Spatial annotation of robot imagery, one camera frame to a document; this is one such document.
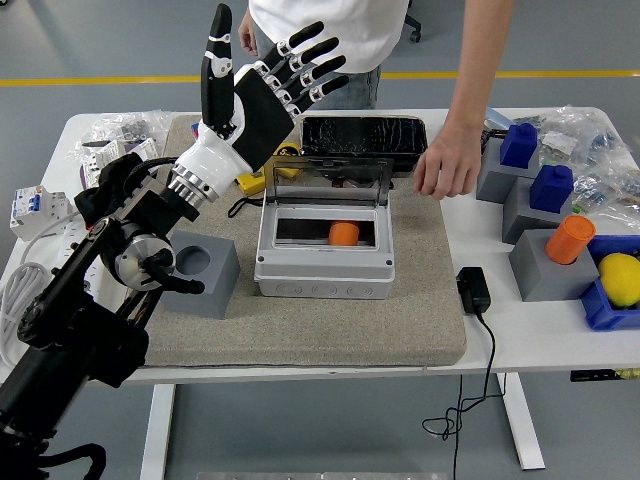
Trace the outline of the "person's left hand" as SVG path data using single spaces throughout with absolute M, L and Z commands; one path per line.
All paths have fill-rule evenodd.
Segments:
M 480 134 L 442 130 L 420 156 L 413 192 L 435 200 L 468 194 L 481 165 Z

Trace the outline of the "person's right hand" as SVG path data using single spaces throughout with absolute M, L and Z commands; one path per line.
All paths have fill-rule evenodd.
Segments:
M 246 9 L 238 27 L 238 36 L 242 49 L 247 54 L 257 57 L 258 47 L 254 31 L 254 21 L 249 8 Z

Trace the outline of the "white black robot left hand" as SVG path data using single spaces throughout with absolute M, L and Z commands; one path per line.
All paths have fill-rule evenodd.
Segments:
M 233 69 L 232 13 L 217 7 L 201 65 L 202 119 L 195 143 L 179 156 L 170 189 L 215 200 L 240 175 L 258 171 L 291 133 L 295 119 L 348 79 L 325 75 L 346 62 L 331 53 L 337 38 L 319 40 L 316 21 L 277 42 L 263 57 Z

